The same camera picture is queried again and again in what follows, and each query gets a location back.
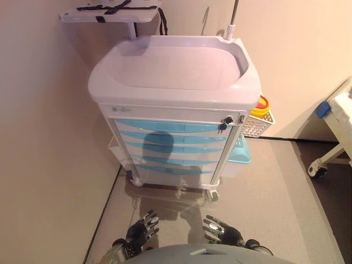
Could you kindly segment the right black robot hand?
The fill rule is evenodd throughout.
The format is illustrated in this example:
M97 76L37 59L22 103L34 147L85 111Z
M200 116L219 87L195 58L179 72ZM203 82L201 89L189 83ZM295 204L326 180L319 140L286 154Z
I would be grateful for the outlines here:
M241 233L236 228L209 214L203 219L202 229L205 231L205 239L211 244L239 247L245 245Z

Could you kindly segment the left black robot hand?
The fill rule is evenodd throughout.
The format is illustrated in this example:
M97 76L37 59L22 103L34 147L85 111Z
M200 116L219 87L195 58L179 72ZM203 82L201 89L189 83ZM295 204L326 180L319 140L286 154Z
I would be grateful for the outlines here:
M159 232L158 223L158 215L150 210L129 227L125 239L130 256L140 254L142 247Z

